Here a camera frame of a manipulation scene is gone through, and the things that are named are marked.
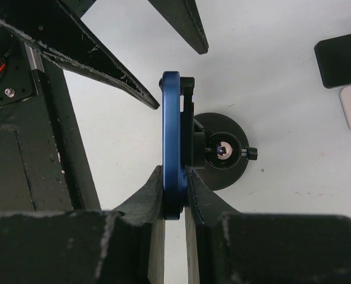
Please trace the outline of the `black folding phone stand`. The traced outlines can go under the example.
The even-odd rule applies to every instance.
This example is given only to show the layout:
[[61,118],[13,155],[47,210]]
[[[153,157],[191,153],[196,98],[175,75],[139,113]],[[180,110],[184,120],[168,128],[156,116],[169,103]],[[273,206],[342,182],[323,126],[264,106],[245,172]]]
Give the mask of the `black folding phone stand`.
[[314,45],[314,53],[323,86],[351,85],[351,13],[331,15],[318,27],[323,35]]

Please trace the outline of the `black round-base phone stand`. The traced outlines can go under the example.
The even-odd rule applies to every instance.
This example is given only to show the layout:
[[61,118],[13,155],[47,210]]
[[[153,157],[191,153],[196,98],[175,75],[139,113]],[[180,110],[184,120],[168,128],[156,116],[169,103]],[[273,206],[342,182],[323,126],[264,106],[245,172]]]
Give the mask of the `black round-base phone stand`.
[[181,165],[195,169],[211,190],[225,189],[241,178],[250,160],[257,160],[258,150],[249,146],[244,130],[230,117],[194,114],[193,77],[181,77],[180,87]]

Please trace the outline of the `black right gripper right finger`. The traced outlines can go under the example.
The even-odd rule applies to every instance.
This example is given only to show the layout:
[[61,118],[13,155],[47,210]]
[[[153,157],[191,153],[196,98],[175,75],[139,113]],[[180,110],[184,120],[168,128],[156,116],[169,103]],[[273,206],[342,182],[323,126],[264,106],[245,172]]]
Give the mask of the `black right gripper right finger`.
[[351,283],[351,218],[241,213],[186,176],[189,283]]

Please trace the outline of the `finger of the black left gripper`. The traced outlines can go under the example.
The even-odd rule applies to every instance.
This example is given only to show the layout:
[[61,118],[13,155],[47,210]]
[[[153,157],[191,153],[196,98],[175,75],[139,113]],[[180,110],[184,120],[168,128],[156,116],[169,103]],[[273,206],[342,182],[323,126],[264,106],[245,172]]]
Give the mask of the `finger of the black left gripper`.
[[0,26],[60,68],[119,88],[151,109],[160,106],[62,1],[0,1]]
[[156,11],[198,53],[209,49],[196,1],[149,0]]

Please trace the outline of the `blue phone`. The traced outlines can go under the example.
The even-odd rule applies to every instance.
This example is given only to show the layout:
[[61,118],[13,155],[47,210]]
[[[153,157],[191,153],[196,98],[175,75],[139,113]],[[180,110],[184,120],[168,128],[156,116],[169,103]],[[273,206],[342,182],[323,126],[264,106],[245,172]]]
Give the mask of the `blue phone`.
[[179,72],[162,76],[163,216],[178,220],[185,198],[181,166],[181,78]]

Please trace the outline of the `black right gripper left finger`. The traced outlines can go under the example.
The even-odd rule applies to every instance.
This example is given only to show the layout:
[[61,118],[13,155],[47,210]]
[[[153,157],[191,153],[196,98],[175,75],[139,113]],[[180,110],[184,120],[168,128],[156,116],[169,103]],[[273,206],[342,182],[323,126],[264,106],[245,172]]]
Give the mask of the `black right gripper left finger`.
[[0,213],[0,283],[163,283],[162,168],[110,211]]

